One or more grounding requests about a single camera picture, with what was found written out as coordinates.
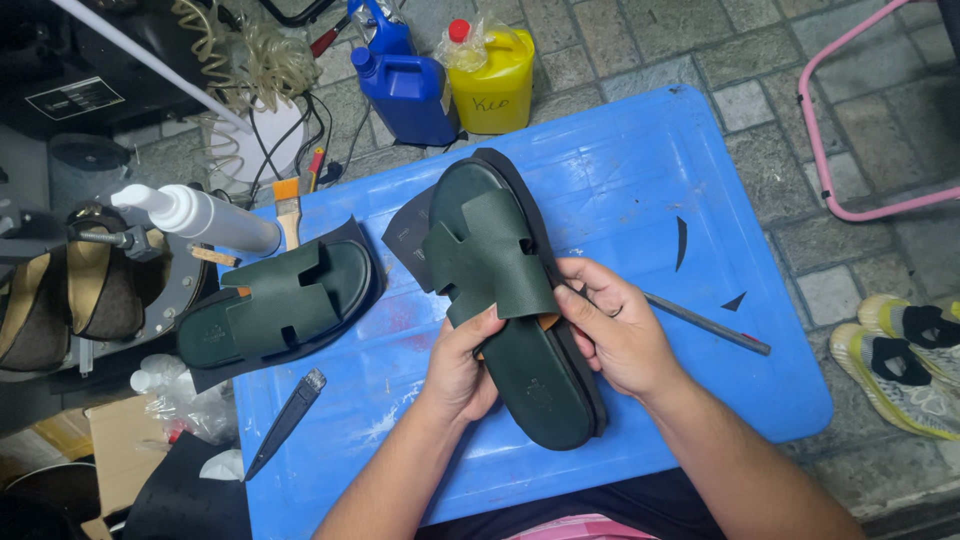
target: yellow sneaker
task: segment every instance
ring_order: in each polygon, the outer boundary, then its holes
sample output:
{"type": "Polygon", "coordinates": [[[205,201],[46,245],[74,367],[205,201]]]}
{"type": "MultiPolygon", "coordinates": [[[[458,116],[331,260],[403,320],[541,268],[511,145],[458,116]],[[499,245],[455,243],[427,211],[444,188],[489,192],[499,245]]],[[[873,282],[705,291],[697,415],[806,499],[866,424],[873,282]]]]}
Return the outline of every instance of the yellow sneaker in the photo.
{"type": "Polygon", "coordinates": [[[936,306],[911,306],[892,294],[875,294],[860,303],[856,316],[874,333],[906,339],[934,377],[960,386],[960,324],[936,306]]]}
{"type": "Polygon", "coordinates": [[[960,412],[905,339],[847,323],[830,335],[830,353],[887,422],[911,433],[960,440],[960,412]]]}

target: pink clothing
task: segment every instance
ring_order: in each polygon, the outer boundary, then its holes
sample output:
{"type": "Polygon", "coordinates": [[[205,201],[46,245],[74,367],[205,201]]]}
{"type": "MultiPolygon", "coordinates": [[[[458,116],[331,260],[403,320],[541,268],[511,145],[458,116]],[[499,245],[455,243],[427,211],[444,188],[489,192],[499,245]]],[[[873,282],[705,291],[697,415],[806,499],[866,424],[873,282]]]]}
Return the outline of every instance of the pink clothing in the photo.
{"type": "Polygon", "coordinates": [[[524,530],[505,540],[645,540],[645,532],[620,525],[600,514],[569,516],[524,530]]]}

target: blue plastic jug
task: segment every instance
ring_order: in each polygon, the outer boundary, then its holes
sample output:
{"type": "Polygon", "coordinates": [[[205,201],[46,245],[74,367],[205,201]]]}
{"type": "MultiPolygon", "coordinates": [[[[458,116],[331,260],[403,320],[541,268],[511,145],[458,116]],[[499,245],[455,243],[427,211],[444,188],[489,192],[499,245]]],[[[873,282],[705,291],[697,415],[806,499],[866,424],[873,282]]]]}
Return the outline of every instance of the blue plastic jug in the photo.
{"type": "Polygon", "coordinates": [[[390,133],[408,144],[445,145],[460,131],[460,115],[444,67],[427,57],[372,55],[353,49],[360,90],[390,133]]]}
{"type": "Polygon", "coordinates": [[[410,27],[399,11],[384,14],[376,0],[348,0],[347,14],[367,47],[378,55],[417,55],[410,27]]]}

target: blue plastic table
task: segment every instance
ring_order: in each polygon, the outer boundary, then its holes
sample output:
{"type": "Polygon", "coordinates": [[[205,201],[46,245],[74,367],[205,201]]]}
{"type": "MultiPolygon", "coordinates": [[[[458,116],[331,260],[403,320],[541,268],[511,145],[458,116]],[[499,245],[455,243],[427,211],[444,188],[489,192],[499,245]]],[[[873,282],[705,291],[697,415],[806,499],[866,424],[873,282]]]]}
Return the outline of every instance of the blue plastic table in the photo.
{"type": "MultiPolygon", "coordinates": [[[[684,368],[763,436],[781,442],[827,425],[832,403],[824,380],[697,90],[661,88],[484,144],[516,164],[557,256],[594,258],[773,347],[760,356],[657,311],[684,368]],[[688,224],[679,271],[677,216],[688,224]],[[744,291],[737,312],[720,307],[744,291]]],[[[420,392],[448,300],[423,293],[379,237],[397,209],[472,152],[449,152],[302,199],[301,239],[353,214],[389,283],[373,309],[325,350],[234,379],[248,467],[297,381],[311,367],[328,380],[297,430],[247,484],[255,538],[307,538],[420,392]]],[[[257,213],[274,217],[272,208],[257,213]]],[[[571,452],[533,444],[495,405],[462,441],[424,522],[675,467],[640,405],[602,378],[599,384],[607,431],[571,452]]]]}

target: white spray bottle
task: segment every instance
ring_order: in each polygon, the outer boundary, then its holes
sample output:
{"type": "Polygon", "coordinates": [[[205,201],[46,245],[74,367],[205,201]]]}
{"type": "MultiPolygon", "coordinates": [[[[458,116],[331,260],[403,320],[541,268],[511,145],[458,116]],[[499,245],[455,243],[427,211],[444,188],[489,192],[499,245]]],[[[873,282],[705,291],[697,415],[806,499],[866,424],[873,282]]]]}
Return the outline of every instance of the white spray bottle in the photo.
{"type": "Polygon", "coordinates": [[[266,257],[280,245],[276,223],[186,185],[165,185],[160,190],[128,185],[114,193],[110,202],[118,208],[145,209],[158,229],[203,243],[259,257],[266,257]]]}

